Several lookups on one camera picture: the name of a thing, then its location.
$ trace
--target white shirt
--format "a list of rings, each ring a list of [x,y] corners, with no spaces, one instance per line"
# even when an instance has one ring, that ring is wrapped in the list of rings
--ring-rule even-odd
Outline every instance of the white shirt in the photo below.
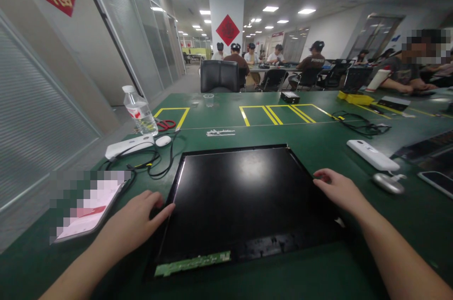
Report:
[[[253,58],[252,56],[250,55],[249,52],[247,52],[245,55],[244,55],[244,59],[246,62],[255,62],[255,64],[258,64],[260,62],[260,58],[258,57],[258,55],[256,54],[256,52],[253,54]]]
[[[272,52],[268,57],[268,62],[276,60],[276,59],[278,59],[280,62],[283,62],[285,60],[282,53],[280,53],[280,55],[277,56],[275,54],[275,52]]]
[[[357,63],[357,61],[359,60],[359,56],[356,56],[352,59],[354,61],[354,64]],[[363,59],[360,60],[361,63],[368,63],[368,58],[365,56]]]
[[[223,60],[223,55],[220,55],[218,51],[214,52],[214,55],[212,55],[211,60]]]

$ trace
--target black cable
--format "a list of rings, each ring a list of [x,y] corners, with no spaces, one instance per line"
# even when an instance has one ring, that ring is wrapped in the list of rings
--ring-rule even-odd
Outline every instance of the black cable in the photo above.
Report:
[[[346,119],[345,119],[345,116],[355,117],[355,118],[359,119],[360,121],[365,122],[365,125],[355,126],[355,125],[352,125],[350,123],[347,123]],[[368,138],[372,138],[372,136],[384,134],[384,133],[388,132],[390,130],[390,128],[392,128],[390,125],[376,125],[374,123],[371,123],[369,120],[367,120],[366,118],[364,118],[364,117],[362,117],[360,115],[351,114],[351,113],[348,113],[348,112],[343,111],[343,110],[334,112],[331,115],[331,117],[335,121],[337,121],[337,122],[343,124],[344,126],[346,126],[347,128],[355,131],[356,133],[364,135],[364,136],[366,136]]]
[[[110,158],[109,160],[105,161],[104,163],[102,163],[100,165],[100,167],[98,168],[98,171],[101,171],[101,170],[104,170],[104,171],[109,171],[111,166],[113,165],[113,163],[115,163],[116,161],[118,161],[119,159],[122,159],[122,158],[126,158],[126,157],[129,157],[131,155],[135,155],[135,154],[144,154],[144,153],[150,153],[152,154],[152,158],[150,160],[148,160],[147,162],[145,163],[142,163],[142,164],[139,164],[137,166],[132,166],[130,164],[126,164],[126,167],[127,167],[127,170],[129,170],[131,172],[131,178],[126,182],[126,184],[123,186],[120,194],[124,194],[130,187],[132,187],[132,185],[135,183],[135,180],[137,179],[137,170],[140,170],[140,169],[146,169],[148,175],[153,178],[153,177],[158,177],[158,179],[161,179],[163,178],[171,169],[172,165],[173,165],[173,160],[174,160],[174,157],[173,157],[173,144],[175,143],[175,139],[176,137],[178,136],[180,130],[177,130],[173,133],[173,140],[171,142],[171,146],[170,146],[170,163],[168,165],[167,168],[165,168],[163,171],[161,171],[160,173],[157,173],[157,174],[151,174],[151,169],[153,167],[156,166],[156,164],[160,163],[162,161],[162,157],[161,155],[159,154],[159,152],[155,149],[156,148],[156,145],[154,143],[154,148],[144,148],[142,150],[137,150],[137,151],[134,151],[134,152],[131,152],[131,153],[127,153],[127,151],[131,150],[132,148],[136,147],[136,146],[139,146],[143,143],[152,143],[152,142],[142,142],[142,143],[139,143],[139,144],[136,144],[135,146],[132,146],[130,148],[127,148],[126,150],[122,151],[121,153],[117,154],[115,157],[112,157]],[[156,136],[154,137],[154,139],[157,139],[159,137],[162,137],[166,134],[161,134],[159,136]]]

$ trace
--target black box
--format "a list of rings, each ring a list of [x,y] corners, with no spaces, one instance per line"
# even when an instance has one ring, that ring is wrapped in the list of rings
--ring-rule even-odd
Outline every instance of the black box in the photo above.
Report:
[[[284,100],[286,103],[289,104],[296,104],[299,103],[300,97],[296,95],[294,92],[282,92],[280,98]]]

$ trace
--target hand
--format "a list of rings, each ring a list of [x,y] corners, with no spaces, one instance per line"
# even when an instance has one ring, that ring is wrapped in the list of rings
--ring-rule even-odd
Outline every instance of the hand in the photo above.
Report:
[[[397,90],[399,92],[409,93],[409,94],[414,92],[414,88],[412,88],[410,85],[401,85],[400,87],[397,88]]]
[[[434,84],[426,84],[426,90],[437,89],[438,87]]]
[[[161,208],[163,204],[159,192],[144,191],[135,196],[107,221],[90,249],[106,254],[112,260],[121,260],[148,240],[175,209],[172,203],[150,220],[151,210]]]
[[[313,183],[332,202],[356,218],[366,216],[373,209],[351,179],[327,168],[318,170],[313,175],[320,177],[319,180],[314,179]]]

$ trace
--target water bottle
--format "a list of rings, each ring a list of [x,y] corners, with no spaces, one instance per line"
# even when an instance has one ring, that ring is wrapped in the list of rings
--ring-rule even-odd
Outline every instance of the water bottle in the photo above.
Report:
[[[156,136],[159,130],[156,121],[151,114],[148,102],[135,91],[131,85],[125,85],[123,91],[126,93],[124,97],[124,105],[135,121],[135,125],[142,134],[151,134]]]

